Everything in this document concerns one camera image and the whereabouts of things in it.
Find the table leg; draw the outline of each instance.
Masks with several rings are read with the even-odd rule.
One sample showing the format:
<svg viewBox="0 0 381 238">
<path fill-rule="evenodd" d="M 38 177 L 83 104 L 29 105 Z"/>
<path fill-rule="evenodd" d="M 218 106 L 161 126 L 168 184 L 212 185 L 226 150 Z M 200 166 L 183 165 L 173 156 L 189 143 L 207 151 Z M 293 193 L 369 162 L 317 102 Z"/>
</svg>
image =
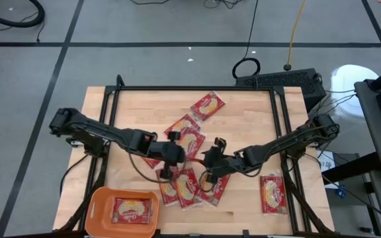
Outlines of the table leg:
<svg viewBox="0 0 381 238">
<path fill-rule="evenodd" d="M 374 169 L 381 169 L 381 164 L 377 152 L 364 155 L 359 159 L 355 159 L 354 161 L 350 161 L 328 171 L 324 171 L 322 174 L 331 182 L 337 182 L 343 179 L 351 178 L 353 176 L 368 173 Z M 330 183 L 325 179 L 323 179 L 323 182 L 324 185 Z"/>
</svg>

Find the wooden table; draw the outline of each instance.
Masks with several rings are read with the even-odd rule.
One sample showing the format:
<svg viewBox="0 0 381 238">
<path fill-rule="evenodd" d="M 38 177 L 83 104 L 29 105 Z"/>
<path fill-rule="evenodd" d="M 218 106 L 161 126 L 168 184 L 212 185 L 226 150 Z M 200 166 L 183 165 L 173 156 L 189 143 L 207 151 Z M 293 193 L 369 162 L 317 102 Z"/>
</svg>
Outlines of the wooden table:
<svg viewBox="0 0 381 238">
<path fill-rule="evenodd" d="M 104 87 L 89 87 L 82 113 L 98 120 L 103 100 Z M 304 99 L 300 88 L 285 88 L 286 103 L 292 129 L 307 119 Z M 189 111 L 189 107 L 207 94 L 207 91 L 121 91 L 118 101 L 115 126 L 118 128 L 139 128 L 157 132 L 159 140 L 167 137 L 163 131 Z M 206 151 L 214 143 L 215 137 L 227 140 L 225 154 L 248 145 L 262 145 L 276 139 L 275 124 L 268 92 L 263 91 L 218 91 L 226 105 L 215 115 L 202 123 L 201 131 L 206 135 L 197 158 L 203 159 L 201 151 Z M 282 121 L 280 99 L 276 97 Z M 108 103 L 106 123 L 108 123 L 112 99 Z M 307 153 L 316 157 L 314 149 Z M 73 148 L 69 166 L 83 156 L 83 148 Z M 151 170 L 139 157 L 134 157 L 138 168 L 155 178 Z M 90 159 L 74 168 L 64 182 L 64 188 L 54 222 L 54 229 L 61 227 L 77 209 L 83 199 L 89 171 Z M 306 200 L 317 216 L 334 229 L 323 179 L 318 163 L 312 158 L 299 160 L 302 183 Z M 204 168 L 198 163 L 190 163 L 197 177 Z M 280 157 L 273 155 L 263 165 L 261 175 L 281 174 Z M 111 147 L 105 186 L 115 189 L 153 191 L 159 198 L 159 185 L 142 178 L 131 166 L 126 152 L 117 145 Z M 295 209 L 300 231 L 304 230 L 299 204 Z M 226 191 L 217 208 L 203 205 L 181 211 L 180 205 L 165 207 L 160 201 L 160 215 L 157 228 L 162 234 L 218 234 L 241 235 L 248 229 L 251 235 L 290 235 L 292 229 L 289 216 L 262 214 L 259 179 L 241 174 L 230 177 Z"/>
</svg>

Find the snack package in basket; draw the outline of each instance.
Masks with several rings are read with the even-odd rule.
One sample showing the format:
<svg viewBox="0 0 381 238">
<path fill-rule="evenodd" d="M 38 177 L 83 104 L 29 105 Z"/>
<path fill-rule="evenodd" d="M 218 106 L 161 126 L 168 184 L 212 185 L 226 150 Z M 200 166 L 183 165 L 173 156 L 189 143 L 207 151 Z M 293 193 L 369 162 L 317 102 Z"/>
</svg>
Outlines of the snack package in basket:
<svg viewBox="0 0 381 238">
<path fill-rule="evenodd" d="M 181 134 L 181 138 L 178 145 L 181 145 L 185 149 L 187 158 L 195 158 L 196 152 L 204 142 L 205 136 L 193 128 L 186 128 Z"/>
<path fill-rule="evenodd" d="M 175 122 L 172 126 L 167 128 L 164 131 L 164 134 L 169 135 L 169 132 L 180 132 L 183 134 L 186 128 L 194 128 L 196 131 L 199 131 L 199 129 L 201 129 L 199 123 L 195 120 L 195 118 L 190 114 L 186 114 L 177 122 Z"/>
<path fill-rule="evenodd" d="M 210 192 L 204 192 L 201 189 L 198 191 L 198 194 L 196 195 L 196 198 L 198 198 L 200 201 L 217 206 L 218 202 L 220 201 L 220 198 L 223 196 L 223 192 L 226 189 L 226 185 L 229 181 L 230 175 L 226 175 L 224 177 L 221 177 L 218 179 L 216 185 L 214 185 L 214 188 L 212 188 L 212 184 L 209 182 L 206 182 L 206 176 L 202 181 L 201 187 L 205 191 L 212 188 Z"/>
<path fill-rule="evenodd" d="M 173 177 L 176 176 L 177 171 L 173 171 Z M 157 174 L 157 179 L 159 180 L 159 174 L 161 172 L 161 169 L 158 169 L 155 171 Z M 170 183 L 160 183 L 159 184 L 159 190 L 161 192 L 161 197 L 163 198 L 163 203 L 166 206 L 170 206 L 173 204 L 176 204 L 179 202 L 179 197 L 177 196 L 177 189 L 176 189 L 176 184 L 174 182 Z"/>
<path fill-rule="evenodd" d="M 115 198 L 112 223 L 148 224 L 152 202 L 141 198 Z"/>
<path fill-rule="evenodd" d="M 202 121 L 205 121 L 224 105 L 225 102 L 214 91 L 211 91 L 191 106 L 190 110 Z"/>
<path fill-rule="evenodd" d="M 198 181 L 193 169 L 184 169 L 176 180 L 177 195 L 182 210 L 201 205 L 201 201 L 195 197 L 198 192 Z"/>
<path fill-rule="evenodd" d="M 287 214 L 283 178 L 261 176 L 261 209 L 265 214 Z"/>
<path fill-rule="evenodd" d="M 158 168 L 159 164 L 161 163 L 161 161 L 157 159 L 148 159 L 145 157 L 141 157 L 141 158 L 149 165 L 149 167 L 151 167 L 151 169 Z"/>
</svg>

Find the red snack wrapper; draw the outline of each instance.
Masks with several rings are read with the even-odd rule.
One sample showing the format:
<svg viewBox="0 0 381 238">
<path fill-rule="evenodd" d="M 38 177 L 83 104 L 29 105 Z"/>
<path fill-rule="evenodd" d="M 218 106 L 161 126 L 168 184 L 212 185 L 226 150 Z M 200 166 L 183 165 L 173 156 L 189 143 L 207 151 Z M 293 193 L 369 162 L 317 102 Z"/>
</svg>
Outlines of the red snack wrapper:
<svg viewBox="0 0 381 238">
<path fill-rule="evenodd" d="M 198 192 L 198 181 L 193 169 L 184 169 L 176 180 L 177 195 L 183 210 L 197 206 L 200 201 L 195 197 Z"/>
<path fill-rule="evenodd" d="M 159 174 L 161 169 L 155 171 L 157 174 L 157 178 L 159 180 Z M 176 204 L 179 201 L 179 197 L 177 196 L 176 184 L 174 182 L 170 183 L 160 183 L 159 190 L 161 191 L 161 197 L 163 197 L 163 203 L 166 206 L 170 206 Z"/>
<path fill-rule="evenodd" d="M 150 199 L 115 198 L 111 222 L 148 224 L 151 205 Z"/>
<path fill-rule="evenodd" d="M 202 121 L 205 121 L 224 105 L 225 102 L 214 91 L 212 91 L 191 106 L 190 110 L 193 111 Z"/>
<path fill-rule="evenodd" d="M 282 177 L 262 176 L 261 209 L 265 214 L 286 214 L 286 198 Z"/>
<path fill-rule="evenodd" d="M 198 152 L 204 139 L 205 136 L 200 132 L 192 128 L 186 128 L 181 134 L 178 144 L 185 149 L 186 157 L 195 158 L 196 152 Z"/>
<path fill-rule="evenodd" d="M 156 159 L 148 159 L 144 157 L 142 157 L 142 159 L 151 167 L 151 169 L 156 168 L 161 163 L 161 161 Z"/>
<path fill-rule="evenodd" d="M 209 190 L 212 188 L 212 184 L 209 182 L 206 182 L 205 178 L 206 176 L 203 178 L 204 181 L 202 182 L 201 187 L 204 190 Z M 218 202 L 220 201 L 220 198 L 223 195 L 224 189 L 226 188 L 229 178 L 230 178 L 230 175 L 226 175 L 218 179 L 216 185 L 214 185 L 214 188 L 210 192 L 203 192 L 200 189 L 196 197 L 203 202 L 208 202 L 209 204 L 217 206 Z"/>
<path fill-rule="evenodd" d="M 169 132 L 180 132 L 183 133 L 186 128 L 194 128 L 195 130 L 201 129 L 198 122 L 189 114 L 184 115 L 177 122 L 175 122 L 172 126 L 167 128 L 164 133 L 169 135 Z"/>
</svg>

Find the orange basket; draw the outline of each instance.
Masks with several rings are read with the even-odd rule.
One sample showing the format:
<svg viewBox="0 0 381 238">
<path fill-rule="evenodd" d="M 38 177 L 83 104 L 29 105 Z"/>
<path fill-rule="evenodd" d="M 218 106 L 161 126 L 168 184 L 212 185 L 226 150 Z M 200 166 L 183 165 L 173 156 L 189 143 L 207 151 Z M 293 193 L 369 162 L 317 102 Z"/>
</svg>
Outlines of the orange basket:
<svg viewBox="0 0 381 238">
<path fill-rule="evenodd" d="M 113 207 L 116 198 L 150 199 L 151 217 L 148 224 L 113 223 Z M 153 192 L 98 188 L 89 204 L 85 229 L 92 237 L 150 238 L 155 233 L 159 212 L 158 197 Z"/>
</svg>

